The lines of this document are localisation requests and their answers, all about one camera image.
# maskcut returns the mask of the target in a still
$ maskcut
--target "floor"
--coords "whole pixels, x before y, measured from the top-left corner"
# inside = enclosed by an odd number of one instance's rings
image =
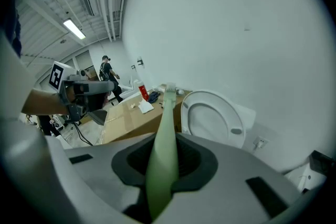
[[[114,105],[117,105],[117,100],[112,101]],[[112,107],[112,104],[107,104],[103,109],[108,110]],[[78,129],[83,134],[83,136],[93,145],[99,145],[101,143],[101,131],[103,126],[98,125],[94,121],[89,121],[87,123],[78,126]],[[83,142],[78,135],[78,132],[73,124],[69,124],[65,129],[61,130],[62,137],[68,142],[71,147],[84,147],[89,146],[89,144]]]

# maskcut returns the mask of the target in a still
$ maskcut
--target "toilet seat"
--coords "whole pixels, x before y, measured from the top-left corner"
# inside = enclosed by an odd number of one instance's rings
[[[181,106],[182,132],[241,148],[246,137],[237,106],[219,93],[189,93]]]

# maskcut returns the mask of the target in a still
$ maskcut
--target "wall outlet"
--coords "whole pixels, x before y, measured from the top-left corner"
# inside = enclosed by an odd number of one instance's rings
[[[263,148],[263,147],[265,147],[265,146],[268,144],[268,142],[269,142],[269,140],[267,140],[267,139],[265,139],[265,138],[263,138],[263,137],[261,137],[261,136],[258,136],[258,137],[253,141],[253,144],[257,146],[258,143],[259,143],[259,145],[260,145],[259,148]]]

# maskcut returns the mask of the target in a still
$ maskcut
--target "ceiling light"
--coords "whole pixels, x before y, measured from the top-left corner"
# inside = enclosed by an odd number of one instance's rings
[[[63,23],[71,32],[73,32],[79,39],[84,39],[86,36],[78,29],[71,19],[67,19]]]

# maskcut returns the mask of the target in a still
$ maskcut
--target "toilet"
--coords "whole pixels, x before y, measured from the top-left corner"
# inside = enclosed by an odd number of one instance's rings
[[[253,127],[256,112],[233,103],[220,93],[189,93],[181,106],[182,133],[241,148]]]

